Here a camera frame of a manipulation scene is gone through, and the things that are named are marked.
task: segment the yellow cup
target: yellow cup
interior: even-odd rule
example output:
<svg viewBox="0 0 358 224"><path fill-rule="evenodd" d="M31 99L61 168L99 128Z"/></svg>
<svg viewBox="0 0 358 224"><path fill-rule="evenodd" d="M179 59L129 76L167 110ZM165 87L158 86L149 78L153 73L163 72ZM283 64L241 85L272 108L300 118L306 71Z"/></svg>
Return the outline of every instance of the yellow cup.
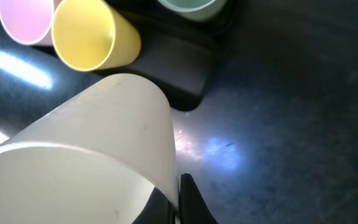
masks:
<svg viewBox="0 0 358 224"><path fill-rule="evenodd" d="M136 28L102 0L64 0L52 40L61 60L82 72L128 65L141 46Z"/></svg>

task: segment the pink cup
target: pink cup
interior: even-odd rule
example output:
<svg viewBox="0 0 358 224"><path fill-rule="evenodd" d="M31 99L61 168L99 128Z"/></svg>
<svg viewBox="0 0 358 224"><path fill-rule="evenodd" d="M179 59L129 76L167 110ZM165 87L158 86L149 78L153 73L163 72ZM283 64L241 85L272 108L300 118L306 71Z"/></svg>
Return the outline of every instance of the pink cup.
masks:
<svg viewBox="0 0 358 224"><path fill-rule="evenodd" d="M7 34L24 45L53 45L53 13L62 0L0 0L0 20Z"/></svg>

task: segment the dark table surface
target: dark table surface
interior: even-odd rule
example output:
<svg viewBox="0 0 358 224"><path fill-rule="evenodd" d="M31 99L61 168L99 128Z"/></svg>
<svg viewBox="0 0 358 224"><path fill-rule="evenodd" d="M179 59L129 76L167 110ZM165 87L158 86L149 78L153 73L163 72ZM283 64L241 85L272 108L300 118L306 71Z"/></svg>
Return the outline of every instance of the dark table surface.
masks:
<svg viewBox="0 0 358 224"><path fill-rule="evenodd" d="M178 173L219 223L358 223L358 1L250 0L227 41L200 106L172 109ZM0 24L0 143L100 79Z"/></svg>

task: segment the black tray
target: black tray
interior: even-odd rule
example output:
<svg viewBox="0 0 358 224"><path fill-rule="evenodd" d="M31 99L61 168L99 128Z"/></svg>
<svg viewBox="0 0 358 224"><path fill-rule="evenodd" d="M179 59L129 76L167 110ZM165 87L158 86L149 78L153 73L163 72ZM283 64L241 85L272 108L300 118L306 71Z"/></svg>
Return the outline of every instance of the black tray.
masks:
<svg viewBox="0 0 358 224"><path fill-rule="evenodd" d="M137 4L118 4L125 1L107 0L139 30L142 51L128 66L93 73L102 76L115 73L141 75L161 88L172 107L181 111L195 109L204 97L209 80L223 61L225 49L219 38L227 34L236 15L227 10L234 10L237 0L228 1L217 18L196 23L165 9L157 0ZM225 23L215 22L228 14L231 16ZM56 56L52 47L35 48Z"/></svg>

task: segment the plastic cup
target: plastic cup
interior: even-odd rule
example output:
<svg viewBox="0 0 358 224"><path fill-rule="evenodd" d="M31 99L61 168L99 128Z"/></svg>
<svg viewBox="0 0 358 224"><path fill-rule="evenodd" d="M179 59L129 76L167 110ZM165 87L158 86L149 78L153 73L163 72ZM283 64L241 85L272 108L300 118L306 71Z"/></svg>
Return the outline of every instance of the plastic cup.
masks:
<svg viewBox="0 0 358 224"><path fill-rule="evenodd" d="M7 34L24 45L52 45L53 13L61 0L0 0L0 20Z"/></svg>
<svg viewBox="0 0 358 224"><path fill-rule="evenodd" d="M107 77L0 146L0 223L132 223L154 187L178 208L170 107Z"/></svg>
<svg viewBox="0 0 358 224"><path fill-rule="evenodd" d="M166 8L196 22L204 22L216 16L227 0L158 0Z"/></svg>
<svg viewBox="0 0 358 224"><path fill-rule="evenodd" d="M61 60L82 72L128 65L141 46L135 27L101 0L64 0L55 13L52 39Z"/></svg>

